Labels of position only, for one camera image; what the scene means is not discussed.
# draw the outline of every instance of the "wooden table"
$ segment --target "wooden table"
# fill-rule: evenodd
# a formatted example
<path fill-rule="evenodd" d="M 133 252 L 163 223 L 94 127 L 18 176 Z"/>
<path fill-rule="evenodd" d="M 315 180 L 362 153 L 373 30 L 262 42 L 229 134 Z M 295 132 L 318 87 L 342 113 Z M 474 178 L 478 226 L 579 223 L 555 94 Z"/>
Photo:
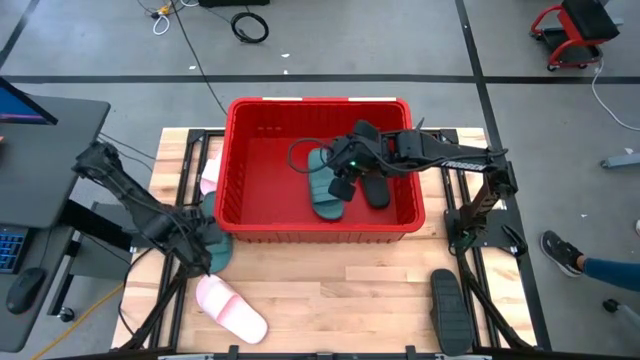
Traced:
<path fill-rule="evenodd" d="M 165 128 L 151 177 L 150 192 L 174 204 L 188 128 Z M 457 129 L 460 143 L 485 147 L 482 129 Z M 209 146 L 209 158 L 221 151 L 222 138 Z M 197 163 L 198 147 L 194 151 Z M 195 166 L 189 176 L 194 184 Z M 473 197 L 482 184 L 468 173 Z M 218 275 L 227 281 L 269 324 L 267 337 L 248 345 L 218 326 L 196 304 L 198 279 L 189 280 L 178 351 L 227 352 L 440 352 L 429 319 L 431 272 L 447 268 L 458 275 L 447 252 L 443 211 L 446 200 L 439 169 L 420 174 L 426 209 L 424 226 L 392 244 L 246 244 L 235 243 L 229 266 Z M 456 206 L 461 205 L 458 186 Z M 191 199 L 193 188 L 186 194 Z M 495 248 L 483 248 L 491 297 L 503 316 L 530 344 L 535 336 L 516 260 Z M 158 294 L 164 256 L 153 250 L 131 271 L 122 301 L 127 322 L 136 329 Z M 475 309 L 481 343 L 489 346 L 482 308 Z M 166 345 L 170 316 L 165 316 L 160 345 Z M 118 321 L 113 346 L 130 337 Z"/>

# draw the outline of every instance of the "computer mouse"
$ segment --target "computer mouse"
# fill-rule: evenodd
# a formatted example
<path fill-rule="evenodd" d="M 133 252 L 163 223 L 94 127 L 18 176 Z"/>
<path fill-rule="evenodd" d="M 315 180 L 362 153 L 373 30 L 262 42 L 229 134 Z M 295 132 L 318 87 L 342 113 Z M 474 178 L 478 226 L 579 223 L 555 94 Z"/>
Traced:
<path fill-rule="evenodd" d="M 29 268 L 18 275 L 7 294 L 7 310 L 12 314 L 22 314 L 29 310 L 44 282 L 46 273 L 40 268 Z"/>

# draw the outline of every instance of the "person's leg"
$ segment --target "person's leg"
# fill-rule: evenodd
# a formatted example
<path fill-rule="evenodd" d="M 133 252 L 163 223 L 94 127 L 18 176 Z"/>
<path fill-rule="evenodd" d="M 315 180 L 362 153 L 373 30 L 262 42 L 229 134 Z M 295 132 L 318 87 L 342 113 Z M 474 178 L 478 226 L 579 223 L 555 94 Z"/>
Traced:
<path fill-rule="evenodd" d="M 568 276 L 578 277 L 584 273 L 615 286 L 640 291 L 640 264 L 587 258 L 550 230 L 540 237 L 540 246 L 542 252 Z"/>
<path fill-rule="evenodd" d="M 578 259 L 578 266 L 585 275 L 621 288 L 640 291 L 640 264 L 591 259 L 584 255 L 581 258 Z"/>

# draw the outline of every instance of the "red plastic bin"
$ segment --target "red plastic bin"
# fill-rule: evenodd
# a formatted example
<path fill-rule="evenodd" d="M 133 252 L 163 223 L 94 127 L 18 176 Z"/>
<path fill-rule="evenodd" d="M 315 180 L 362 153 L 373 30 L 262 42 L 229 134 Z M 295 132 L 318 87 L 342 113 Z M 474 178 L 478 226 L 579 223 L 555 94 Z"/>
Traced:
<path fill-rule="evenodd" d="M 248 242 L 392 242 L 424 223 L 417 174 L 389 179 L 391 204 L 371 208 L 359 182 L 342 219 L 328 222 L 311 207 L 307 174 L 287 164 L 291 143 L 313 137 L 330 143 L 364 119 L 380 131 L 411 128 L 409 106 L 397 99 L 243 98 L 230 108 L 215 217 L 220 228 Z M 306 167 L 302 143 L 293 161 Z"/>

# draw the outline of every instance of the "person's foot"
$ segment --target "person's foot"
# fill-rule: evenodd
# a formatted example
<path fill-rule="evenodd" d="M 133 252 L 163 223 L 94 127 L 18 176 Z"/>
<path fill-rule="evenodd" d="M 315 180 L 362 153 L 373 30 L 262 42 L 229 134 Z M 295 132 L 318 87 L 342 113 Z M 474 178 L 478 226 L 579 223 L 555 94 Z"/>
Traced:
<path fill-rule="evenodd" d="M 540 237 L 540 247 L 542 252 L 553 262 L 555 262 L 560 270 L 567 276 L 578 277 L 582 275 L 576 265 L 576 260 L 582 253 L 575 246 L 563 241 L 551 230 L 547 230 Z"/>

